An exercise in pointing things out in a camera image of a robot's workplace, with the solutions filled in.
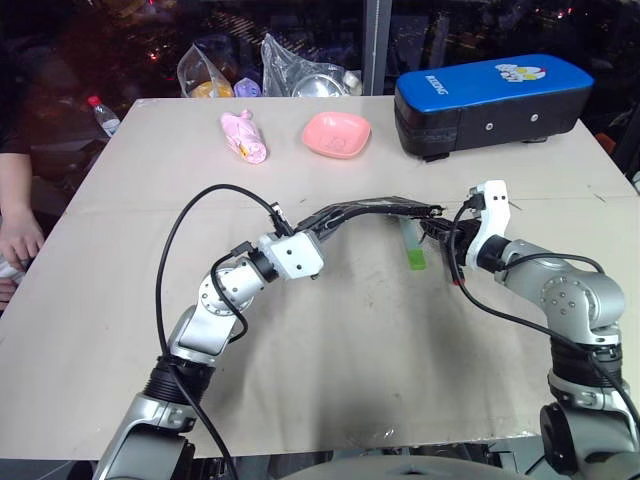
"clear plastic bag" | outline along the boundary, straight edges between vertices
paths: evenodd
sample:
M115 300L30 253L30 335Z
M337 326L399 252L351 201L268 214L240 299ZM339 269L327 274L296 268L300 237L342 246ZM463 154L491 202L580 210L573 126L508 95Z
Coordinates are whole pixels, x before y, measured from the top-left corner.
M290 52L269 34L262 41L265 97L361 95L358 76L332 63L316 63Z
M233 97L231 84L195 45L178 62L178 80L184 98Z

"water bottle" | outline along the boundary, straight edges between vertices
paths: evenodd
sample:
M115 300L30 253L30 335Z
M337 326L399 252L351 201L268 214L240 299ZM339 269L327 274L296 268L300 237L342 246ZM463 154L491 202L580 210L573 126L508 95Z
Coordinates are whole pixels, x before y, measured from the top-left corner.
M120 119L109 107L103 105L102 100L100 100L98 96L94 95L87 98L87 103L93 107L93 114L105 133L113 137L120 126Z

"bottle cap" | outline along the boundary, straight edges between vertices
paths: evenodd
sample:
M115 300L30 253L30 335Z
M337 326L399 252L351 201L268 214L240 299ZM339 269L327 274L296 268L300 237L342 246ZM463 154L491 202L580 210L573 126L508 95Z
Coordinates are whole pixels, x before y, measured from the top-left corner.
M344 72L344 76L342 77L342 81L349 88L356 88L361 83L360 79L358 77L356 77L353 73L351 73L349 70Z
M100 100L100 97L98 97L97 95L92 95L89 98L87 98L87 103L92 107L97 107L102 103L102 100Z

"blue box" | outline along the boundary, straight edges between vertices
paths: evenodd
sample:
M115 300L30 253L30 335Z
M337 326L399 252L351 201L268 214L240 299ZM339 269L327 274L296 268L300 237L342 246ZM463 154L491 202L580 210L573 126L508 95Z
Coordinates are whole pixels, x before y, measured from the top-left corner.
M396 83L396 128L405 151L427 161L541 141L574 127L592 86L578 67L543 54L409 72Z

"pink plush toy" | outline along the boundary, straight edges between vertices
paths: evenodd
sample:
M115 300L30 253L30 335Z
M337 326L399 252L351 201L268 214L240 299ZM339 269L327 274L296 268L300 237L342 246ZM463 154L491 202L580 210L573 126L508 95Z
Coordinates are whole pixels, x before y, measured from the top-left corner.
M223 113L220 116L220 124L234 152L240 154L249 163L265 161L267 147L260 137L258 127L251 121L249 110L243 110L240 115Z

